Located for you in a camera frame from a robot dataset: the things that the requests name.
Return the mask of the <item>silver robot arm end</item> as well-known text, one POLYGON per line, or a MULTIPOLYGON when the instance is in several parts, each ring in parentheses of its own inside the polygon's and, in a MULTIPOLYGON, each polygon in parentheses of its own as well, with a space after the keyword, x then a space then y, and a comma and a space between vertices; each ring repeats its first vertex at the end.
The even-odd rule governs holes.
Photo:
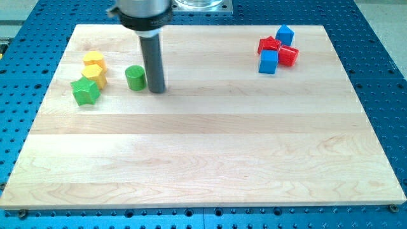
POLYGON ((109 17, 133 31, 152 31, 169 24, 173 17, 171 0, 116 0, 107 9, 109 17))

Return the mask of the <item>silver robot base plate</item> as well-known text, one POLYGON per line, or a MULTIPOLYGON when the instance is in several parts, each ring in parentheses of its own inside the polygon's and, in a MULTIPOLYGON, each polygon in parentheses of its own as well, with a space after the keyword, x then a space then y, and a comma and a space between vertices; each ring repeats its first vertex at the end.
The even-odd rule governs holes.
POLYGON ((172 0, 175 15, 233 15, 232 0, 172 0))

